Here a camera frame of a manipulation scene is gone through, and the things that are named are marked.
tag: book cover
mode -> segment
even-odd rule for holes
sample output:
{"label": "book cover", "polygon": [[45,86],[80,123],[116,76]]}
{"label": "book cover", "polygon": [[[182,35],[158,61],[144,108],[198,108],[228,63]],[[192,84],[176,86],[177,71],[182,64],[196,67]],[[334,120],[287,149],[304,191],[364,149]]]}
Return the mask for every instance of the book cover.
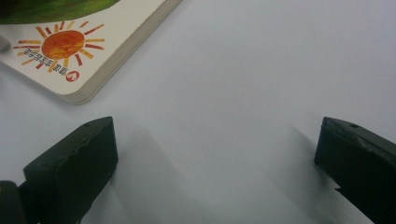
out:
{"label": "book cover", "polygon": [[77,105],[88,102],[180,2],[8,1],[0,10],[0,35],[10,48],[0,62]]}

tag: book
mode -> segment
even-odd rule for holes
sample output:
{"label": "book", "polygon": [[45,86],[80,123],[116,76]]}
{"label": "book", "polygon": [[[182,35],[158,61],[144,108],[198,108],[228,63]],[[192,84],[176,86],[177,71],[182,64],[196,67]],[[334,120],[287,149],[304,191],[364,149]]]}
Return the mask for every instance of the book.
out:
{"label": "book", "polygon": [[180,1],[6,0],[0,35],[9,48],[0,62],[70,104],[85,104]]}

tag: orange sun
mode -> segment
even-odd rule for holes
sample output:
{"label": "orange sun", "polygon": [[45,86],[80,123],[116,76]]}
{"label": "orange sun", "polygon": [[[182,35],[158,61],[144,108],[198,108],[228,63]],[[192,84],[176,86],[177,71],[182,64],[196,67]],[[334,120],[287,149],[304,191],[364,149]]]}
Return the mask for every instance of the orange sun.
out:
{"label": "orange sun", "polygon": [[[74,21],[65,26],[65,22],[55,24],[51,30],[49,27],[45,29],[37,26],[36,29],[43,37],[42,40],[21,40],[18,46],[14,49],[22,49],[24,51],[18,52],[18,56],[28,55],[29,60],[22,63],[22,65],[39,62],[36,66],[37,69],[46,65],[49,69],[48,72],[59,71],[62,67],[65,71],[69,66],[69,59],[74,57],[77,65],[82,66],[80,55],[84,55],[88,59],[92,59],[93,55],[87,49],[103,50],[103,47],[90,44],[94,42],[105,42],[103,38],[89,39],[87,35],[92,34],[96,30],[102,28],[104,25],[98,25],[85,32],[80,32],[72,29]],[[83,22],[78,29],[84,29],[88,24],[87,21]]]}

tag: green illustration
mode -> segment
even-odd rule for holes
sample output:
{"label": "green illustration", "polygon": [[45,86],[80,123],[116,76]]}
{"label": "green illustration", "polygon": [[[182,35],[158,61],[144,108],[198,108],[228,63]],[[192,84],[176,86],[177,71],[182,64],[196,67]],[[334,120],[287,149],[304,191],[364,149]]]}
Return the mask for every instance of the green illustration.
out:
{"label": "green illustration", "polygon": [[120,0],[0,0],[0,24],[70,21],[109,8]]}

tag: white table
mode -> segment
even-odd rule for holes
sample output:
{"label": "white table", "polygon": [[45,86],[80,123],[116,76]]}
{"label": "white table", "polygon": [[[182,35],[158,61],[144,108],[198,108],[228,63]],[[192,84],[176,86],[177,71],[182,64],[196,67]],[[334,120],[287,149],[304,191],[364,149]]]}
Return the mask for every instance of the white table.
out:
{"label": "white table", "polygon": [[112,116],[83,223],[372,223],[313,163],[324,116],[396,142],[394,1],[185,0],[85,105],[0,65],[0,179]]}

